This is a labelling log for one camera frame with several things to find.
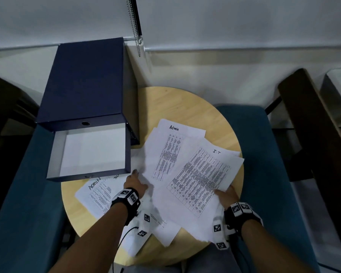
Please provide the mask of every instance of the black wrist strap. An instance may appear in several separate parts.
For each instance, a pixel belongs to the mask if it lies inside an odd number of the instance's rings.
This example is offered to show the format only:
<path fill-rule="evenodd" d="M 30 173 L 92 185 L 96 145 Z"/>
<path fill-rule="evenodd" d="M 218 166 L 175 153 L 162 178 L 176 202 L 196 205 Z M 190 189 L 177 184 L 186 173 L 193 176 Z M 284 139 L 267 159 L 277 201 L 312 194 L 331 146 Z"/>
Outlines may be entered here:
<path fill-rule="evenodd" d="M 241 227 L 247 220 L 256 220 L 263 225 L 263 220 L 246 202 L 236 202 L 224 211 L 225 223 L 228 229 L 235 229 L 241 236 Z"/>
<path fill-rule="evenodd" d="M 139 193 L 134 188 L 125 188 L 113 198 L 111 206 L 119 202 L 127 207 L 127 220 L 125 222 L 125 226 L 127 226 L 137 215 L 140 206 Z"/>

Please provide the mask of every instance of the person's lap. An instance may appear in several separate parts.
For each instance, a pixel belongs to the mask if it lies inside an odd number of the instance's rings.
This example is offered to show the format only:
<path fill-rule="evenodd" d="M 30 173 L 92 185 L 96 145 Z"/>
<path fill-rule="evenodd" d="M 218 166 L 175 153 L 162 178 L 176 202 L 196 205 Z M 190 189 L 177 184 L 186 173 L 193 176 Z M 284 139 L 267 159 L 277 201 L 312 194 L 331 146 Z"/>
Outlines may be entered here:
<path fill-rule="evenodd" d="M 196 255 L 187 259 L 187 273 L 241 273 L 230 249 L 217 250 L 212 243 Z M 124 273 L 182 273 L 180 266 L 166 266 L 151 268 L 145 266 L 129 266 L 124 268 Z"/>

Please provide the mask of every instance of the round wooden table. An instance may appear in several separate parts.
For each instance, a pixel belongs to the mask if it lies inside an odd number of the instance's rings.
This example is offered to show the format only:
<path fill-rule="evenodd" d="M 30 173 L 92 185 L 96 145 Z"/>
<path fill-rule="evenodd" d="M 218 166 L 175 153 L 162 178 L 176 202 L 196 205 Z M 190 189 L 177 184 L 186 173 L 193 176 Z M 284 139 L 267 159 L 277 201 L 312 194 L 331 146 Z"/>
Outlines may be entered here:
<path fill-rule="evenodd" d="M 141 147 L 160 119 L 206 130 L 205 138 L 214 145 L 241 151 L 239 142 L 230 124 L 221 113 L 204 99 L 184 90 L 170 87 L 147 87 L 139 89 L 139 125 Z M 74 196 L 86 180 L 63 182 L 62 199 L 64 208 L 74 230 L 82 236 L 96 219 Z M 240 196 L 244 180 L 244 167 L 236 175 L 233 186 Z M 119 248 L 115 262 L 124 266 L 134 264 L 170 265 L 187 259 L 208 245 L 193 238 L 181 228 L 170 246 L 164 247 L 151 235 L 136 257 L 129 257 Z"/>

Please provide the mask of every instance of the storage box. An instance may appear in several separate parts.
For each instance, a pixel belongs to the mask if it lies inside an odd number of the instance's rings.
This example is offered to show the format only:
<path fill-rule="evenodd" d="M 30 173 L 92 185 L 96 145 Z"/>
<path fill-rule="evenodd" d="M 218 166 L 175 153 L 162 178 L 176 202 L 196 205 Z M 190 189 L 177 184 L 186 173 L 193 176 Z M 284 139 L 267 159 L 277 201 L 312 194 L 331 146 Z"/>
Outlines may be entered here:
<path fill-rule="evenodd" d="M 47 179 L 129 173 L 138 94 L 123 38 L 60 45 L 36 122 L 55 132 Z"/>

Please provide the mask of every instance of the teal cushion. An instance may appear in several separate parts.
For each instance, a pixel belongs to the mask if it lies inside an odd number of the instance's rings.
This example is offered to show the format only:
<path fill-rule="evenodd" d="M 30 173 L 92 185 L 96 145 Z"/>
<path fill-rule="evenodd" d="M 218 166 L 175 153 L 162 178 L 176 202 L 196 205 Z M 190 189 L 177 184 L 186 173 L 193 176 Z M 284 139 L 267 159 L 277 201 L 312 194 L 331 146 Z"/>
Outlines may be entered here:
<path fill-rule="evenodd" d="M 256 210 L 270 234 L 319 272 L 264 109 L 249 105 L 223 105 L 217 109 L 230 123 L 245 158 L 241 200 Z M 239 241 L 239 247 L 251 263 L 245 244 Z M 241 269 L 247 271 L 245 264 Z"/>
<path fill-rule="evenodd" d="M 1 207 L 0 273 L 47 273 L 58 255 L 65 212 L 61 184 L 46 180 L 53 138 L 37 126 Z"/>

